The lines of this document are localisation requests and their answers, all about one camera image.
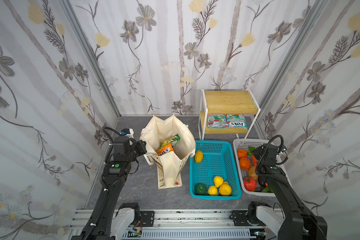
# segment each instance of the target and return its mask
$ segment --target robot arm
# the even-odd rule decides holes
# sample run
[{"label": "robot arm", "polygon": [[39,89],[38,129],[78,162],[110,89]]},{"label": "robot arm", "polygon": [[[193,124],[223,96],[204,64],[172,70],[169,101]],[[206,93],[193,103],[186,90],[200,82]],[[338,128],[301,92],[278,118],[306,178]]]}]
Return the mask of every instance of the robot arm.
[{"label": "robot arm", "polygon": [[[281,145],[279,147],[271,145],[271,142],[277,137],[281,139]],[[275,193],[284,210],[285,219],[280,219],[280,217],[272,213],[273,211],[269,206],[259,206],[253,202],[248,209],[255,207],[257,207],[257,209],[256,211],[250,212],[247,219],[252,219],[252,221],[258,219],[267,226],[272,226],[273,229],[271,228],[271,230],[274,233],[278,233],[278,240],[324,240],[327,234],[326,221],[322,217],[314,215],[312,211],[306,207],[292,189],[284,171],[277,166],[281,163],[276,162],[276,156],[281,152],[282,147],[283,137],[277,135],[274,136],[268,144],[256,148],[253,155],[258,159],[256,174],[264,178],[265,182]]]}]

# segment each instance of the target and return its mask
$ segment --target green snack package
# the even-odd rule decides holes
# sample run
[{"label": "green snack package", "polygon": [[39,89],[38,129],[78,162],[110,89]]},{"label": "green snack package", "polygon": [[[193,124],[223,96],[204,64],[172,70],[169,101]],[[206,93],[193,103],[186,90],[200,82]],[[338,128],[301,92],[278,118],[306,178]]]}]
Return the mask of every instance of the green snack package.
[{"label": "green snack package", "polygon": [[161,142],[160,148],[167,146],[168,144],[171,144],[171,146],[174,147],[178,141],[180,141],[180,136],[176,134],[175,136],[165,140],[164,142]]}]

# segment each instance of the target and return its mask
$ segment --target orange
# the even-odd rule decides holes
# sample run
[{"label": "orange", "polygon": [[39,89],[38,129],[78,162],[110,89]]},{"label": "orange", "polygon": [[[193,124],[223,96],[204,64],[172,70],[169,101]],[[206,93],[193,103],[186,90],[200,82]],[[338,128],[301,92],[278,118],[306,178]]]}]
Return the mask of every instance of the orange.
[{"label": "orange", "polygon": [[240,169],[242,170],[248,170],[251,166],[251,161],[249,161],[247,158],[242,157],[239,159]]},{"label": "orange", "polygon": [[247,157],[248,153],[245,149],[237,150],[237,157],[240,159],[242,157]]},{"label": "orange", "polygon": [[257,166],[257,159],[252,155],[252,162],[254,166]]}]

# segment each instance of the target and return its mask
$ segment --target wooden shelf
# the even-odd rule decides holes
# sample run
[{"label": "wooden shelf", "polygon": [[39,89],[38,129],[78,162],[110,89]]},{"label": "wooden shelf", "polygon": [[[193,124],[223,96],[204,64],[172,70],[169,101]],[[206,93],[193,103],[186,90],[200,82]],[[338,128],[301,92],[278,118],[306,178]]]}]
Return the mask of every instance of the wooden shelf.
[{"label": "wooden shelf", "polygon": [[[202,126],[204,126],[205,112],[200,112],[200,119],[202,121]],[[209,128],[208,124],[205,126],[205,134],[236,134],[243,133],[246,134],[248,129],[240,127],[227,127],[227,128]]]},{"label": "wooden shelf", "polygon": [[208,114],[256,114],[258,112],[248,91],[205,91],[205,100]]}]

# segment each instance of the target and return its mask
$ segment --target candy package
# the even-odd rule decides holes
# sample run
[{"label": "candy package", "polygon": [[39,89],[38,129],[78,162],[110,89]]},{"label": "candy package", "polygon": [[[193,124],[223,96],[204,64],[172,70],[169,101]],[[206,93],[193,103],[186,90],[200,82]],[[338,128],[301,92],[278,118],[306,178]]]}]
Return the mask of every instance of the candy package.
[{"label": "candy package", "polygon": [[248,128],[243,114],[239,114],[239,115],[228,114],[227,115],[227,123],[228,123],[229,127]]},{"label": "candy package", "polygon": [[160,147],[167,146],[168,144],[171,144],[172,147],[174,147],[179,140],[180,140],[180,136],[178,134],[176,134],[175,136],[165,140],[164,142],[161,142]]},{"label": "candy package", "polygon": [[170,143],[168,143],[166,146],[160,148],[156,153],[158,156],[162,156],[169,152],[173,152],[173,148]]},{"label": "candy package", "polygon": [[208,115],[207,122],[209,128],[226,128],[228,127],[225,115]]}]

